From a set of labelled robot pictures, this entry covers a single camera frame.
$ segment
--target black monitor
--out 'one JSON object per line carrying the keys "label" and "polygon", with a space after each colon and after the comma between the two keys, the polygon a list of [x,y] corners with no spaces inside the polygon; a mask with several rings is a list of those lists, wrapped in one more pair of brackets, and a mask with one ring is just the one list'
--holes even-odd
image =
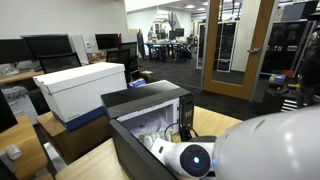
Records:
{"label": "black monitor", "polygon": [[34,57],[72,53],[68,34],[21,36],[27,41]]}
{"label": "black monitor", "polygon": [[177,32],[176,31],[169,31],[169,39],[173,40],[176,39]]}
{"label": "black monitor", "polygon": [[6,129],[14,126],[17,124],[17,120],[6,100],[4,97],[2,90],[0,90],[0,133],[5,131]]}
{"label": "black monitor", "polygon": [[176,31],[178,37],[184,36],[184,29],[183,28],[176,28],[175,31]]}
{"label": "black monitor", "polygon": [[96,34],[98,49],[112,49],[119,47],[118,34]]}
{"label": "black monitor", "polygon": [[34,60],[34,56],[23,39],[0,40],[0,64]]}

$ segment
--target white box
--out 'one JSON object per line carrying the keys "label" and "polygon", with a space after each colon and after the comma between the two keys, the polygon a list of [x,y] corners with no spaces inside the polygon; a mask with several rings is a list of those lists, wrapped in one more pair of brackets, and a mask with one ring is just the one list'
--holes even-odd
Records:
{"label": "white box", "polygon": [[52,113],[73,130],[105,113],[100,95],[126,89],[124,65],[97,63],[34,77]]}

